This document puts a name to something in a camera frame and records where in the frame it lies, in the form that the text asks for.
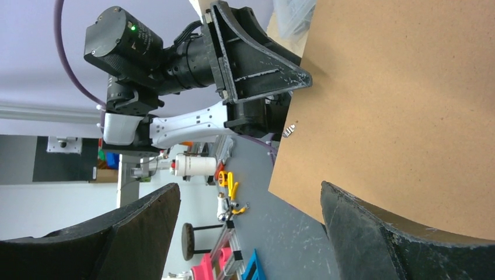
wire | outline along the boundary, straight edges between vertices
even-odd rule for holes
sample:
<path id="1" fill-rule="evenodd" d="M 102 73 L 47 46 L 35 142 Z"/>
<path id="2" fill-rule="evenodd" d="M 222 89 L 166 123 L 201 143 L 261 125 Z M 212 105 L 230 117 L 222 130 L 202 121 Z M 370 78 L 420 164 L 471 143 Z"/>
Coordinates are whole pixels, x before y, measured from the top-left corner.
<path id="1" fill-rule="evenodd" d="M 149 161 L 147 161 L 147 162 L 141 162 L 140 164 L 144 165 L 144 164 L 146 164 L 146 163 L 150 163 L 150 162 L 152 162 L 153 160 L 157 160 L 157 159 L 158 159 L 158 157 L 159 157 L 159 156 L 155 156 L 155 157 L 153 157 L 152 159 L 150 159 Z"/>
<path id="2" fill-rule="evenodd" d="M 189 25 L 186 26 L 186 28 L 179 34 L 177 38 L 173 41 L 174 45 L 178 46 L 187 39 L 191 37 L 193 34 L 193 31 L 195 31 L 196 28 L 200 27 L 203 25 L 200 20 L 196 20 L 195 22 L 189 23 Z"/>
<path id="3" fill-rule="evenodd" d="M 242 138 L 244 138 L 244 139 L 247 139 L 247 140 L 249 140 L 249 141 L 251 141 L 253 143 L 257 143 L 257 144 L 259 144 L 259 145 L 267 148 L 275 156 L 278 153 L 278 150 L 276 148 L 272 147 L 271 145 L 266 144 L 265 142 L 263 142 L 261 140 L 258 140 L 258 139 L 254 138 L 254 137 L 247 136 L 247 135 L 239 135 L 239 136 L 242 137 Z"/>
<path id="4" fill-rule="evenodd" d="M 153 173 L 149 177 L 153 177 L 157 171 L 158 171 L 158 160 L 156 161 L 155 171 L 153 171 Z"/>
<path id="5" fill-rule="evenodd" d="M 55 8 L 54 8 L 54 14 L 53 14 L 53 31 L 55 34 L 55 45 L 57 46 L 57 53 L 58 57 L 60 59 L 60 62 L 62 63 L 62 66 L 64 67 L 64 71 L 69 76 L 69 79 L 71 82 L 76 86 L 77 89 L 79 89 L 80 92 L 82 92 L 83 95 L 85 95 L 87 98 L 91 99 L 91 101 L 101 105 L 103 108 L 106 107 L 106 104 L 104 101 L 98 99 L 98 97 L 94 96 L 89 92 L 78 80 L 76 75 L 74 74 L 69 61 L 67 60 L 67 55 L 65 53 L 65 48 L 64 48 L 64 42 L 62 40 L 62 11 L 64 9 L 64 0 L 55 0 Z M 103 127 L 105 123 L 105 112 L 104 110 L 101 111 L 100 113 L 100 127 L 103 132 Z"/>

white wall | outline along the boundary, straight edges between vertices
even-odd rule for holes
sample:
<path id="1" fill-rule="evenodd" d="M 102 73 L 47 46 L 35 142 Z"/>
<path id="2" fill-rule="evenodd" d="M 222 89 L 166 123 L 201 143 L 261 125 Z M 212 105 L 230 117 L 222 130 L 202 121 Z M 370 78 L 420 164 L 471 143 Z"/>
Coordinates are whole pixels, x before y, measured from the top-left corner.
<path id="1" fill-rule="evenodd" d="M 176 146 L 174 155 L 185 149 Z M 206 186 L 202 177 L 190 182 L 160 171 L 150 183 L 141 183 L 140 197 L 167 183 L 177 182 L 180 187 L 179 217 L 170 245 L 164 273 L 187 271 L 200 262 L 201 256 L 191 261 L 182 257 L 182 224 L 194 226 L 217 224 L 217 188 Z M 115 209 L 117 184 L 49 183 L 0 185 L 0 240 L 17 237 L 42 237 L 54 230 L 81 223 Z M 198 249 L 210 249 L 219 229 L 197 232 Z"/>

brown cardboard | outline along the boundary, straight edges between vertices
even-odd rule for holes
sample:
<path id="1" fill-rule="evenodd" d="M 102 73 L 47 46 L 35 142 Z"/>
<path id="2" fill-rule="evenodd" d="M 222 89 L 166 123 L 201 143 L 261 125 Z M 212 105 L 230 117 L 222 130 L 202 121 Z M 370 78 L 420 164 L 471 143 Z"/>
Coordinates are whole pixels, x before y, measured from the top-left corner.
<path id="1" fill-rule="evenodd" d="M 319 221 L 329 181 L 495 240 L 495 2 L 319 0 L 269 190 Z"/>
<path id="2" fill-rule="evenodd" d="M 118 170 L 98 169 L 96 180 L 92 183 L 118 183 Z"/>

small metal part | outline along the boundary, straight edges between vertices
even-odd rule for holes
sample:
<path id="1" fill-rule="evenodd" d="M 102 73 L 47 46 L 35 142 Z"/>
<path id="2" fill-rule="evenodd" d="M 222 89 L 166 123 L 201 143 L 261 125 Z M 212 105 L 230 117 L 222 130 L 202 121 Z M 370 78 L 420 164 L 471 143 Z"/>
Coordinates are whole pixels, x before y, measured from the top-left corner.
<path id="1" fill-rule="evenodd" d="M 80 137 L 48 137 L 48 153 L 81 153 L 82 138 Z"/>
<path id="2" fill-rule="evenodd" d="M 291 124 L 289 125 L 289 127 L 287 127 L 285 130 L 284 130 L 284 133 L 283 133 L 283 136 L 285 138 L 289 137 L 295 130 L 295 124 Z"/>

table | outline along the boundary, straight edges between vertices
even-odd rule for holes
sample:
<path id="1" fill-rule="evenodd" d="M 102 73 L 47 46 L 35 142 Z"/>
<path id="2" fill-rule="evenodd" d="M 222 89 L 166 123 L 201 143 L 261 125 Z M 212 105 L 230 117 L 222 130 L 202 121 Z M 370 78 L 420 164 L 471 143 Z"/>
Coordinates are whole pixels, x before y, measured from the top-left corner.
<path id="1" fill-rule="evenodd" d="M 272 164 L 266 148 L 235 136 L 226 170 L 250 209 L 234 223 L 245 263 L 256 249 L 267 279 L 339 279 L 322 225 L 268 192 Z"/>

